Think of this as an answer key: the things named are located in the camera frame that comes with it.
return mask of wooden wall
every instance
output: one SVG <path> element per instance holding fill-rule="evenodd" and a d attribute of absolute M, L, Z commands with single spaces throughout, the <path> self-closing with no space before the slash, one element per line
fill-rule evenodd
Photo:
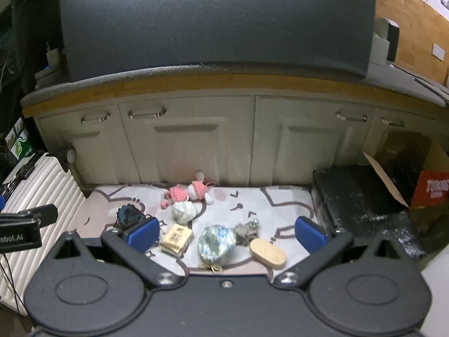
<path fill-rule="evenodd" d="M 376 0 L 376 16 L 399 25 L 395 64 L 444 84 L 449 67 L 449 21 L 423 0 Z M 444 62 L 432 55 L 434 43 L 444 49 Z"/>

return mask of cartoon print mat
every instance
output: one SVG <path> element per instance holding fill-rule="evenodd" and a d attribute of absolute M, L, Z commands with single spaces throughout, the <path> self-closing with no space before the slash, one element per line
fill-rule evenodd
<path fill-rule="evenodd" d="M 155 185 L 104 185 L 97 187 L 79 209 L 68 230 L 76 230 L 81 237 L 99 237 L 113 227 L 119 207 L 134 204 L 144 214 L 158 218 L 161 230 L 167 232 L 173 225 L 171 206 L 160 208 L 165 189 Z M 295 238 L 297 217 L 306 216 L 317 222 L 309 192 L 296 186 L 263 188 L 214 187 L 210 190 L 215 202 L 206 205 L 191 223 L 194 240 L 181 259 L 163 253 L 157 246 L 147 256 L 178 275 L 212 273 L 201 264 L 198 255 L 198 237 L 207 226 L 222 224 L 234 227 L 258 218 L 260 237 L 282 249 L 287 262 L 282 270 L 272 270 L 252 259 L 249 247 L 237 246 L 227 258 L 224 274 L 267 274 L 270 280 L 306 258 L 309 253 Z"/>

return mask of silver handle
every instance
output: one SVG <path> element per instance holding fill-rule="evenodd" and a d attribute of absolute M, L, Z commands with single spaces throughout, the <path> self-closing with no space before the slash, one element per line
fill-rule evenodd
<path fill-rule="evenodd" d="M 146 114 L 133 114 L 132 111 L 130 110 L 128 112 L 128 118 L 138 119 L 143 116 L 153 116 L 154 118 L 159 118 L 159 117 L 163 116 L 165 113 L 167 113 L 166 108 L 162 108 L 161 111 L 159 111 L 158 113 L 146 113 Z"/>
<path fill-rule="evenodd" d="M 366 114 L 363 114 L 363 117 L 361 117 L 361 118 L 351 118 L 351 117 L 343 116 L 340 114 L 340 111 L 337 111 L 335 113 L 335 116 L 338 119 L 343 120 L 344 122 L 363 122 L 363 123 L 365 123 L 368 120 L 368 117 L 366 116 Z"/>
<path fill-rule="evenodd" d="M 399 128 L 403 128 L 404 127 L 404 122 L 402 120 L 400 120 L 399 122 L 392 122 L 391 120 L 387 120 L 385 118 L 381 119 L 381 122 L 384 123 L 385 125 L 389 125 L 390 127 L 399 127 Z"/>
<path fill-rule="evenodd" d="M 81 124 L 85 124 L 87 122 L 105 122 L 111 117 L 111 114 L 107 113 L 105 116 L 94 118 L 94 119 L 86 119 L 85 117 L 81 118 Z"/>

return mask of cabinet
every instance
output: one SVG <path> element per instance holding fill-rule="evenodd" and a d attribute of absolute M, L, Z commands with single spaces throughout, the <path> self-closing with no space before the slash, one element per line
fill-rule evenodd
<path fill-rule="evenodd" d="M 382 148 L 388 133 L 392 131 L 416 131 L 436 140 L 449 151 L 449 124 L 420 115 L 397 110 L 377 108 L 363 144 L 363 151 L 375 156 Z"/>
<path fill-rule="evenodd" d="M 206 179 L 246 186 L 251 165 L 254 97 L 147 99 L 120 104 L 142 182 Z"/>
<path fill-rule="evenodd" d="M 39 118 L 48 150 L 72 146 L 75 165 L 86 183 L 139 183 L 118 106 L 107 105 Z"/>
<path fill-rule="evenodd" d="M 374 108 L 257 97 L 251 185 L 309 184 L 314 170 L 357 161 Z"/>

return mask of gray countertop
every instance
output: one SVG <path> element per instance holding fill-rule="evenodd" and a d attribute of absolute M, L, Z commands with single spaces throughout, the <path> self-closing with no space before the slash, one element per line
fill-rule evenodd
<path fill-rule="evenodd" d="M 309 69 L 293 68 L 290 66 L 271 65 L 185 65 L 156 67 L 127 71 L 117 74 L 109 74 L 95 78 L 89 78 L 73 83 L 62 83 L 34 91 L 25 96 L 22 107 L 29 107 L 53 98 L 63 96 L 69 92 L 92 86 L 115 83 L 124 80 L 137 80 L 151 77 L 170 77 L 194 74 L 282 74 L 289 76 L 302 76 L 322 78 L 346 83 L 366 84 L 374 87 L 389 89 L 401 94 L 414 96 L 419 99 L 432 102 L 439 106 L 449 105 L 449 90 L 419 74 L 398 68 L 393 65 L 385 67 L 370 64 L 365 78 L 357 78 L 342 73 L 327 71 L 311 71 Z"/>

